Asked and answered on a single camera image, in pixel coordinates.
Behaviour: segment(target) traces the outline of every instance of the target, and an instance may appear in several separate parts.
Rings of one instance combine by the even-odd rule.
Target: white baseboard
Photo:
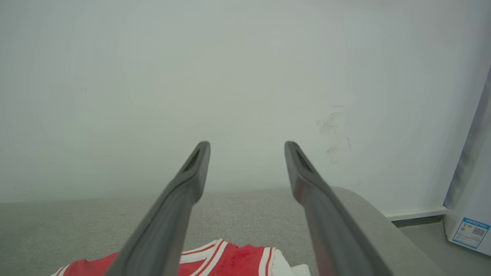
[[[410,220],[410,219],[445,215],[446,213],[447,213],[447,208],[441,206],[431,210],[420,210],[417,212],[406,212],[406,213],[384,214],[384,215],[390,221],[401,221],[401,220]]]

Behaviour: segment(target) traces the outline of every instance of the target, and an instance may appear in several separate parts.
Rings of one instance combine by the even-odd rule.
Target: white cloth
[[[297,265],[292,267],[292,270],[295,276],[310,276],[308,265]]]
[[[274,251],[272,276],[296,276],[280,250]]]

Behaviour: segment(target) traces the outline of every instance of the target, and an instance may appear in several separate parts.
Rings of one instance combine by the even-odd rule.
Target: white wall
[[[385,214],[439,208],[491,64],[489,0],[3,0],[1,202],[287,186],[294,140]]]

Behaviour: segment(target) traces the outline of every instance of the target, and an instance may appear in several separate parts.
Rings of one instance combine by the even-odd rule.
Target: blue label
[[[464,218],[452,241],[477,249],[489,229],[490,226],[485,223]]]

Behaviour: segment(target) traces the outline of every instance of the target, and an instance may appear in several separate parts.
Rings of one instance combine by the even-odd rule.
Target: white box
[[[447,239],[491,256],[491,71],[459,164],[443,217]]]

